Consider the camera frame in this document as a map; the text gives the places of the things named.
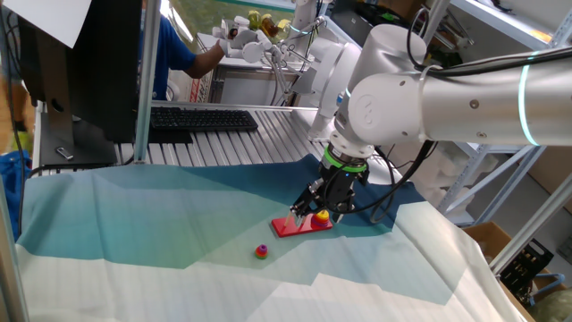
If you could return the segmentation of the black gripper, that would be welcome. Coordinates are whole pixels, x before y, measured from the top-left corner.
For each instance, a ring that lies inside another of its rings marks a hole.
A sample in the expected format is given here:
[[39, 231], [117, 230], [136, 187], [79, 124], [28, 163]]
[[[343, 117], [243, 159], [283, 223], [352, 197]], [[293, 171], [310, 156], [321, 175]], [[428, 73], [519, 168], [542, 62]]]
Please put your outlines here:
[[345, 210], [333, 214], [333, 222], [339, 223], [345, 215], [351, 215], [354, 207], [355, 181], [366, 183], [369, 175], [365, 159], [341, 163], [323, 156], [319, 165], [321, 179], [309, 183], [290, 206], [296, 219], [304, 219], [320, 210]]

